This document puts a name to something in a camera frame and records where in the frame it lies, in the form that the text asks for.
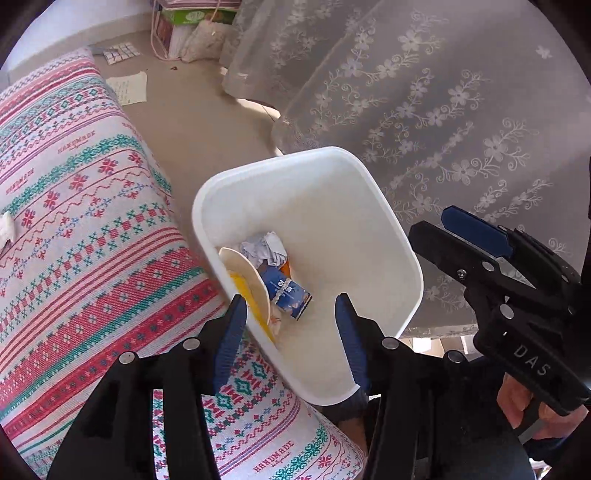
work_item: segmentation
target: human hand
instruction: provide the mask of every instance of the human hand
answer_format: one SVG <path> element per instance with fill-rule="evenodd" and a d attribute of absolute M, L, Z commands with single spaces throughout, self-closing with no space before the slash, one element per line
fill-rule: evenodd
<path fill-rule="evenodd" d="M 516 429 L 523 421 L 523 412 L 533 398 L 532 393 L 521 385 L 515 378 L 505 374 L 503 384 L 496 396 L 496 402 Z M 545 403 L 540 404 L 538 415 L 544 420 L 544 427 L 533 438 L 535 440 L 567 437 L 579 426 L 587 416 L 588 410 L 581 405 L 566 417 L 561 417 Z"/>

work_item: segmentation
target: paper note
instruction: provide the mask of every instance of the paper note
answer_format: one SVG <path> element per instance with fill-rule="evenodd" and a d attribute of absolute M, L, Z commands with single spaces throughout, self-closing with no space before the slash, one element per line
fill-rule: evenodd
<path fill-rule="evenodd" d="M 148 74 L 146 72 L 139 72 L 127 77 L 111 77 L 107 79 L 107 85 L 115 91 L 121 105 L 147 102 Z"/>

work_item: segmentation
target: sofa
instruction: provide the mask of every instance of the sofa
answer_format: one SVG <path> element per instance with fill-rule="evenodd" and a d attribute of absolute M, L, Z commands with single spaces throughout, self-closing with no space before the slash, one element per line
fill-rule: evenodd
<path fill-rule="evenodd" d="M 6 478 L 44 478 L 122 352 L 168 351 L 226 303 L 89 50 L 0 94 L 0 179 L 1 213 L 17 228 L 0 253 L 0 455 Z M 223 478 L 353 478 L 362 468 L 361 450 L 297 398 L 247 336 L 229 384 L 203 401 Z M 153 407 L 164 479 L 162 392 Z"/>

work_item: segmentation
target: beige floor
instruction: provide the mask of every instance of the beige floor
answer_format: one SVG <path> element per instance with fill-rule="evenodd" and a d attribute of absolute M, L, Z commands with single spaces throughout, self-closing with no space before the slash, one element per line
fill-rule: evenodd
<path fill-rule="evenodd" d="M 191 207 L 199 187 L 229 168 L 275 156 L 271 142 L 273 111 L 227 95 L 219 63 L 210 60 L 162 61 L 154 57 L 148 32 L 103 42 L 130 41 L 141 56 L 107 65 L 95 57 L 105 78 L 148 74 L 145 103 L 124 107 L 154 157 L 167 173 L 176 200 L 180 228 L 194 251 Z"/>

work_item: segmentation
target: white plastic bin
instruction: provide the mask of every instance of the white plastic bin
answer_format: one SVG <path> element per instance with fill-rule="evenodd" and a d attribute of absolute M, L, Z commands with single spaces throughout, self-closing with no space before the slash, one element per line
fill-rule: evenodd
<path fill-rule="evenodd" d="M 398 336 L 421 301 L 423 275 L 379 187 L 351 153 L 319 148 L 215 175 L 193 204 L 193 227 L 229 298 L 236 287 L 218 257 L 258 232 L 275 231 L 293 279 L 312 294 L 274 345 L 249 313 L 254 339 L 290 387 L 315 405 L 347 399 L 357 386 L 335 323 L 335 298 Z"/>

